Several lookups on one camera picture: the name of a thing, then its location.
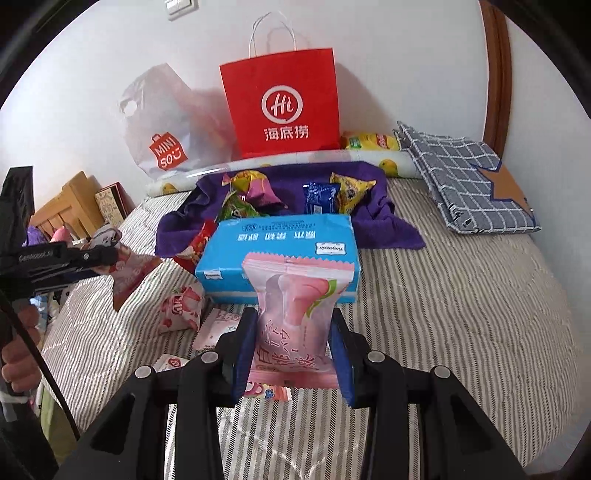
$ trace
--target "finger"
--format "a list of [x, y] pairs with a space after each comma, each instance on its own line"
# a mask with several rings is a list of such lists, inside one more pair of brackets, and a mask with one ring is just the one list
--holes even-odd
[[25, 327], [32, 328], [39, 323], [39, 310], [34, 305], [28, 305], [18, 312], [18, 318]]
[[2, 376], [7, 382], [16, 382], [28, 377], [39, 370], [35, 359], [31, 356], [23, 358], [13, 364], [6, 364], [2, 367]]
[[41, 382], [41, 372], [38, 370], [34, 374], [31, 374], [25, 378], [21, 378], [15, 382], [12, 382], [11, 387], [14, 393], [20, 393], [27, 390], [37, 388]]
[[[41, 334], [39, 331], [36, 328], [29, 328], [27, 329], [27, 332], [31, 336], [33, 343], [37, 345], [41, 340]], [[2, 360], [4, 360], [6, 364], [16, 363], [29, 355], [31, 355], [31, 352], [20, 336], [17, 336], [12, 342], [2, 349]]]

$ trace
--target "black cable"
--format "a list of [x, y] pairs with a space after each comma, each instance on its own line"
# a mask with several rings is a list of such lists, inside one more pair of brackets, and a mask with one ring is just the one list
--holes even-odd
[[66, 418], [68, 419], [68, 422], [70, 423], [70, 427], [72, 428], [72, 432], [74, 433], [74, 437], [76, 438], [76, 441], [78, 441], [80, 439], [80, 432], [78, 430], [78, 426], [76, 425], [76, 422], [74, 421], [74, 417], [72, 415], [72, 412], [68, 408], [68, 405], [66, 403], [66, 399], [64, 398], [64, 395], [61, 393], [60, 388], [57, 386], [56, 380], [53, 378], [53, 375], [51, 374], [49, 367], [45, 363], [45, 360], [43, 359], [41, 352], [37, 349], [35, 342], [33, 342], [33, 339], [31, 338], [31, 336], [27, 332], [27, 329], [21, 323], [20, 319], [18, 318], [17, 313], [12, 308], [10, 301], [8, 301], [8, 299], [6, 298], [6, 295], [4, 294], [4, 292], [2, 290], [0, 290], [0, 309], [2, 309], [2, 311], [10, 319], [10, 321], [12, 323], [12, 327], [20, 335], [20, 337], [22, 338], [22, 341], [25, 342], [25, 345], [27, 346], [29, 352], [31, 352], [31, 355], [35, 359], [35, 362], [37, 362], [37, 365], [39, 366], [41, 373], [43, 374], [43, 376], [45, 377], [45, 380], [47, 380], [47, 383], [49, 384], [49, 386], [53, 390], [53, 393], [55, 394], [56, 399], [61, 406], [61, 409], [66, 414]]

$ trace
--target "purple towel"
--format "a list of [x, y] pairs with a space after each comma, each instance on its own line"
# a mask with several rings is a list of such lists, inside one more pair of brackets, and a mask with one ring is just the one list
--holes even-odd
[[[274, 211], [279, 215], [304, 213], [302, 185], [311, 181], [328, 182], [333, 172], [360, 180], [376, 180], [374, 188], [365, 195], [351, 216], [357, 246], [414, 249], [425, 246], [417, 229], [394, 215], [394, 204], [386, 194], [386, 175], [381, 168], [365, 162], [334, 162], [279, 165], [257, 170], [267, 175], [273, 191], [288, 207]], [[160, 220], [156, 233], [156, 255], [173, 257], [184, 250], [201, 230], [203, 221], [217, 216], [229, 188], [222, 187], [222, 174], [219, 173], [200, 179], [179, 209], [167, 213]]]

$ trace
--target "striped bedsheet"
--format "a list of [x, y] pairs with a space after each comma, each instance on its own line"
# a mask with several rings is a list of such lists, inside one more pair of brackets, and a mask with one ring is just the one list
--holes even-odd
[[[529, 236], [449, 232], [420, 180], [391, 179], [388, 193], [427, 246], [360, 251], [359, 299], [341, 305], [349, 328], [404, 366], [447, 365], [527, 464], [577, 410], [579, 347], [563, 289]], [[121, 227], [124, 243], [154, 252], [158, 220], [187, 195], [137, 207]], [[162, 353], [191, 357], [191, 330], [157, 333], [158, 305], [189, 282], [189, 273], [166, 260], [118, 314], [110, 278], [82, 281], [72, 292], [43, 355], [82, 429], [136, 367]], [[243, 306], [223, 308], [240, 312]], [[410, 471], [418, 478], [413, 408], [410, 419]], [[293, 389], [287, 403], [243, 399], [217, 413], [225, 475], [357, 478], [367, 420], [368, 412], [349, 410], [338, 391]], [[173, 455], [169, 442], [169, 478]]]

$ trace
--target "pink candy wrapper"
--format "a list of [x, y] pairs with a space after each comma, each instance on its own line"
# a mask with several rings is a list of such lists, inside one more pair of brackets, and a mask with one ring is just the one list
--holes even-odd
[[164, 372], [165, 370], [183, 367], [188, 363], [189, 360], [186, 358], [164, 353], [160, 356], [160, 358], [158, 358], [158, 360], [156, 360], [153, 368], [156, 370], [156, 372]]
[[175, 288], [160, 306], [158, 331], [165, 333], [191, 328], [198, 332], [203, 300], [203, 286], [198, 281]]
[[240, 315], [213, 309], [193, 341], [193, 350], [199, 354], [204, 350], [215, 348], [217, 341], [224, 333], [236, 330], [238, 322], [240, 322]]
[[118, 250], [119, 257], [115, 265], [92, 269], [99, 275], [113, 277], [113, 309], [116, 312], [119, 311], [135, 289], [139, 287], [144, 278], [162, 263], [162, 260], [153, 255], [138, 255], [132, 252], [120, 240], [121, 232], [107, 223], [95, 232], [90, 243], [87, 244], [89, 248], [104, 245], [106, 247], [115, 247]]
[[247, 382], [244, 397], [264, 398], [266, 400], [290, 401], [291, 390], [261, 383]]
[[326, 356], [336, 300], [353, 280], [353, 264], [320, 258], [249, 253], [244, 273], [259, 302], [250, 382], [338, 388]]

